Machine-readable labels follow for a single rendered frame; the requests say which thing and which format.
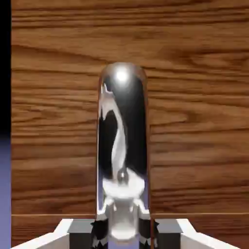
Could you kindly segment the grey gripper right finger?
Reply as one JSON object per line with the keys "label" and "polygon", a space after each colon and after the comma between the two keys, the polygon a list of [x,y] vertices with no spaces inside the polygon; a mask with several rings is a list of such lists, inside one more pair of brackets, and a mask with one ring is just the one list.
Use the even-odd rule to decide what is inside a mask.
{"label": "grey gripper right finger", "polygon": [[155,219],[154,249],[238,249],[197,232],[187,218]]}

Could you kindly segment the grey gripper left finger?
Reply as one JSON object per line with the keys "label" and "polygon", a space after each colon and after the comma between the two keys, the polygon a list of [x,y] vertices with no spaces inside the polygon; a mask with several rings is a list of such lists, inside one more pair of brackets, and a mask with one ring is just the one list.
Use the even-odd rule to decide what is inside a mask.
{"label": "grey gripper left finger", "polygon": [[94,219],[62,219],[53,232],[10,249],[92,249]]}

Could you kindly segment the curved shiny metal handle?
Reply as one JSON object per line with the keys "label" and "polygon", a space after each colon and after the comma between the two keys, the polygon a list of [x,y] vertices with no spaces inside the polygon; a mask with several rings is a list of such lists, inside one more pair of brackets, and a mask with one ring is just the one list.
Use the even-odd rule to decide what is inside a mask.
{"label": "curved shiny metal handle", "polygon": [[107,65],[100,76],[97,125],[97,249],[151,249],[144,70]]}

